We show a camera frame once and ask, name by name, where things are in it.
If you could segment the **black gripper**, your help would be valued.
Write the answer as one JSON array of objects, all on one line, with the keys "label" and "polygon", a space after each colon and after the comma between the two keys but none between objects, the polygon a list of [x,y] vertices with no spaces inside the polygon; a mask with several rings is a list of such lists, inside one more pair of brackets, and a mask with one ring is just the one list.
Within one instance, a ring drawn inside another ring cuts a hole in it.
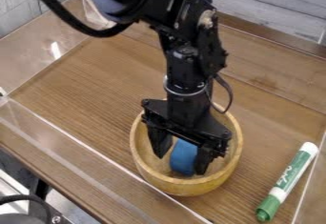
[{"label": "black gripper", "polygon": [[193,93],[167,93],[167,99],[142,101],[142,121],[147,125],[154,154],[162,158],[173,147],[177,136],[198,147],[195,173],[203,175],[214,157],[223,157],[231,140],[231,130],[214,118],[213,87]]}]

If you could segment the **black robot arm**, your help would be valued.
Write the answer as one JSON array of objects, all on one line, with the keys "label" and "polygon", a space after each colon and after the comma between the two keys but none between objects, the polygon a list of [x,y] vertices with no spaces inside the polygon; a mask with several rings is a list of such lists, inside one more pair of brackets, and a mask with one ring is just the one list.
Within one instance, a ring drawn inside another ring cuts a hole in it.
[{"label": "black robot arm", "polygon": [[214,118],[213,84],[223,81],[227,52],[218,36],[218,12],[213,0],[92,0],[104,17],[119,24],[149,23],[158,33],[167,60],[163,86],[167,98],[142,101],[142,120],[149,128],[153,151],[166,155],[173,138],[195,146],[174,161],[191,163],[206,173],[225,156],[231,130]]}]

